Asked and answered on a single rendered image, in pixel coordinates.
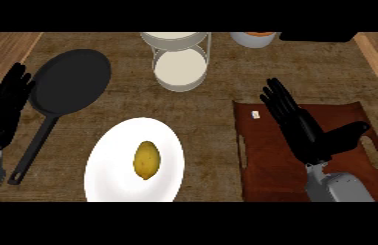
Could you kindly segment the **grey bowl with orange contents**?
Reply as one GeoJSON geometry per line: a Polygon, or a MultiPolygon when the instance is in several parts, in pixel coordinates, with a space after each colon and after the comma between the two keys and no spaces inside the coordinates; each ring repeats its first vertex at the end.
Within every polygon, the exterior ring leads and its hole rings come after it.
{"type": "Polygon", "coordinates": [[[246,46],[247,48],[263,48],[266,47],[275,38],[275,32],[265,33],[247,33],[247,32],[232,32],[231,37],[235,42],[246,46]]]}

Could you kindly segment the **black frying pan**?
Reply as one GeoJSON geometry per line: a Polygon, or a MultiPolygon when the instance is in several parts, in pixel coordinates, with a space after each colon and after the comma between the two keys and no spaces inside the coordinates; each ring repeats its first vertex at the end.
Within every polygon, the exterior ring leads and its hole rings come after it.
{"type": "Polygon", "coordinates": [[[8,183],[20,185],[60,118],[85,109],[101,97],[111,80],[108,57],[94,49],[74,49],[40,67],[33,81],[30,104],[45,121],[8,183]]]}

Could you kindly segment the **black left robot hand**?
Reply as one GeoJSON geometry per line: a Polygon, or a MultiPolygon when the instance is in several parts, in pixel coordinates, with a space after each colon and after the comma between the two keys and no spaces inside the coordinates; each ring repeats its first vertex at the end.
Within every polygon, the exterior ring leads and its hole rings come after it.
{"type": "Polygon", "coordinates": [[[14,139],[21,111],[24,109],[36,82],[26,66],[17,62],[0,82],[0,150],[14,139]]]}

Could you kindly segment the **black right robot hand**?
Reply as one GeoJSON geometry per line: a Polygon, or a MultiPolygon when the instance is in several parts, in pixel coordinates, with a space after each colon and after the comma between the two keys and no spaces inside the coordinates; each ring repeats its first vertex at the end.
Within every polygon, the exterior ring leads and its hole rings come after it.
{"type": "Polygon", "coordinates": [[[260,99],[280,125],[296,158],[311,165],[333,160],[333,156],[358,147],[370,130],[365,121],[355,121],[325,132],[311,112],[302,108],[278,78],[268,80],[260,99]]]}

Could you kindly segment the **white oval plate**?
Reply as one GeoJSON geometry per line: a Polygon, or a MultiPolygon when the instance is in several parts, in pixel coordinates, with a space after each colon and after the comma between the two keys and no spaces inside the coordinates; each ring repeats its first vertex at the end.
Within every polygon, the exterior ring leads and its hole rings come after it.
{"type": "Polygon", "coordinates": [[[132,118],[107,131],[92,150],[85,172],[86,199],[172,202],[184,173],[185,153],[173,129],[154,118],[132,118]],[[159,172],[148,180],[134,167],[135,153],[145,141],[156,144],[162,156],[159,172]]]}

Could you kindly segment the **brown wooden cutting board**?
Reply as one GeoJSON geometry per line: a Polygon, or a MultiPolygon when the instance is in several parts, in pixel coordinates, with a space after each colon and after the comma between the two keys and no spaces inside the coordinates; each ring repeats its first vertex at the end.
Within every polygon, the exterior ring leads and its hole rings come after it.
{"type": "MultiPolygon", "coordinates": [[[[265,104],[234,103],[243,198],[247,202],[309,202],[305,190],[308,173],[296,159],[280,126],[265,104]],[[259,111],[260,119],[252,112],[259,111]]],[[[378,201],[378,169],[362,144],[333,156],[325,172],[349,172],[364,182],[378,201]]]]}

